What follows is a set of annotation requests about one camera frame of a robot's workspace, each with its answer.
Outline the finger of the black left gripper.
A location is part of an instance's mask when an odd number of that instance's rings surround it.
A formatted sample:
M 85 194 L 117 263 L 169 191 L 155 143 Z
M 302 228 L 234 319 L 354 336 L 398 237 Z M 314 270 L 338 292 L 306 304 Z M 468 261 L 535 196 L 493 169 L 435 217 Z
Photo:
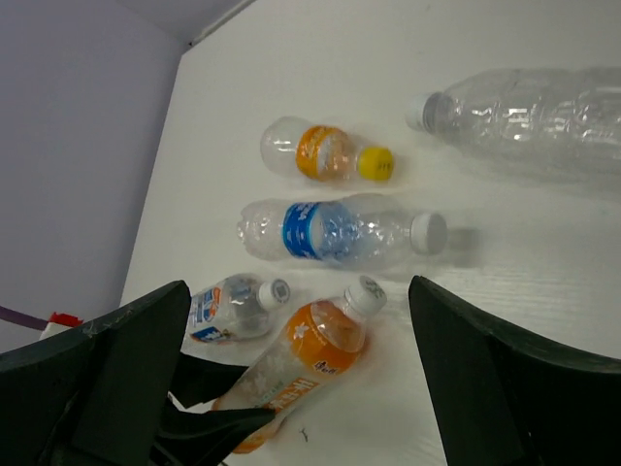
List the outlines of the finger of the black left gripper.
M 190 408 L 226 393 L 246 369 L 182 353 L 169 391 L 184 408 Z
M 265 408 L 194 414 L 166 406 L 154 438 L 154 464 L 219 465 L 275 415 Z

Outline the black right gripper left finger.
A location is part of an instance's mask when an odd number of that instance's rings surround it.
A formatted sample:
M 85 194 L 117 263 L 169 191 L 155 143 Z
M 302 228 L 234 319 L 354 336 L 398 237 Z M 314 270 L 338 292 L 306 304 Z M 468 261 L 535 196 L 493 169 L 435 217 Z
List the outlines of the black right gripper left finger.
M 1 355 L 4 465 L 146 465 L 190 306 L 183 281 Z

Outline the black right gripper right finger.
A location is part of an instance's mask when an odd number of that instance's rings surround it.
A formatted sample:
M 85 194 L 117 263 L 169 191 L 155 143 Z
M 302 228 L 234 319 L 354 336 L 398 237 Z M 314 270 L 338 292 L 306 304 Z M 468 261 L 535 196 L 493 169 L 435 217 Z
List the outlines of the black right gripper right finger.
M 409 309 L 448 464 L 619 464 L 619 360 L 549 340 L 420 276 Z

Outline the large orange label bottle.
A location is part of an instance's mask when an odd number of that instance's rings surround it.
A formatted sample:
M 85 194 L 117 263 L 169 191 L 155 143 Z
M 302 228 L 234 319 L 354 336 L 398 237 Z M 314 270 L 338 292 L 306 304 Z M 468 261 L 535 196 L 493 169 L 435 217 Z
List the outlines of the large orange label bottle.
M 248 454 L 278 432 L 286 418 L 359 359 L 369 321 L 386 304 L 383 288 L 360 276 L 341 296 L 319 299 L 297 310 L 276 339 L 215 400 L 215 411 L 263 408 L 275 418 L 234 449 Z

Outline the bottle blue orange white label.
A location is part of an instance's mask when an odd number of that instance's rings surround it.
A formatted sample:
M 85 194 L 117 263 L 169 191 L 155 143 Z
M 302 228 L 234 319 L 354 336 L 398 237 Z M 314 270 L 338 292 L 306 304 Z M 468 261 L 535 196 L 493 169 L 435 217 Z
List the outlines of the bottle blue orange white label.
M 201 343 L 240 342 L 268 334 L 289 302 L 291 289 L 281 279 L 236 274 L 191 297 L 186 334 Z

